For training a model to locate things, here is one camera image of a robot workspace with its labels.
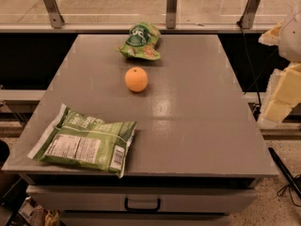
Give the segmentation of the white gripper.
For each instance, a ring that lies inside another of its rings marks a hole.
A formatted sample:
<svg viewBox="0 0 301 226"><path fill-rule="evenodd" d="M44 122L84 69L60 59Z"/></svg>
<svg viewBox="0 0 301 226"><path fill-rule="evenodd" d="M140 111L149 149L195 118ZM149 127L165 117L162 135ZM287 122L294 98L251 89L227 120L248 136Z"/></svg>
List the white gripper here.
<svg viewBox="0 0 301 226"><path fill-rule="evenodd" d="M301 4L297 4L270 30L261 34L259 43L278 46L281 57L301 62ZM301 63L290 63L283 71L276 70L272 78L271 97L263 117L272 122L282 122L301 103Z"/></svg>

